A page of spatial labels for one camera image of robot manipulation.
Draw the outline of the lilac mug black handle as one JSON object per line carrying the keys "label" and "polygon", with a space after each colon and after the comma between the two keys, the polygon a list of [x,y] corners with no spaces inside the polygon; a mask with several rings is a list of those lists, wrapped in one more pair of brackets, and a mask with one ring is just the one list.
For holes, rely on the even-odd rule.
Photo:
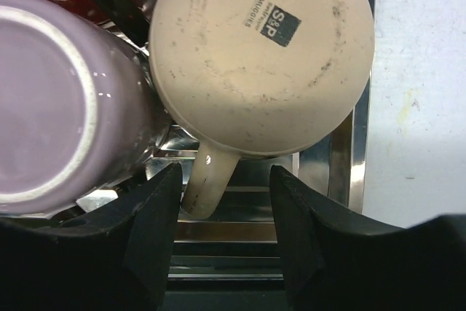
{"label": "lilac mug black handle", "polygon": [[1,212],[69,208],[154,148],[149,87],[123,40],[46,0],[1,0]]}

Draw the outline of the beige round mug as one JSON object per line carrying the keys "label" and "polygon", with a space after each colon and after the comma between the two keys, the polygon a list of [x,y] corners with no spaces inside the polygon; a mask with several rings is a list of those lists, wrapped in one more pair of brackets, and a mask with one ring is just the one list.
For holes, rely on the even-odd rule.
{"label": "beige round mug", "polygon": [[368,0],[157,0],[152,79],[199,142],[183,211],[211,216],[242,158],[293,154],[331,133],[373,57]]}

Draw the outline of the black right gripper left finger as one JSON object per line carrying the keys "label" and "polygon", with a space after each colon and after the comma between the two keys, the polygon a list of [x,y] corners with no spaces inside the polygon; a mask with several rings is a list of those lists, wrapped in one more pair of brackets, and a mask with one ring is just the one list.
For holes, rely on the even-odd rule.
{"label": "black right gripper left finger", "polygon": [[156,310],[173,252],[182,169],[76,218],[1,219],[3,310]]}

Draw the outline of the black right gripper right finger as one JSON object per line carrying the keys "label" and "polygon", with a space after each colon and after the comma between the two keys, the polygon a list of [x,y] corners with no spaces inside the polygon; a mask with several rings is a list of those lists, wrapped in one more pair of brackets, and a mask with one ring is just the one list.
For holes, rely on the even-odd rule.
{"label": "black right gripper right finger", "polygon": [[285,293],[294,310],[463,310],[465,216],[407,229],[333,201],[271,169]]}

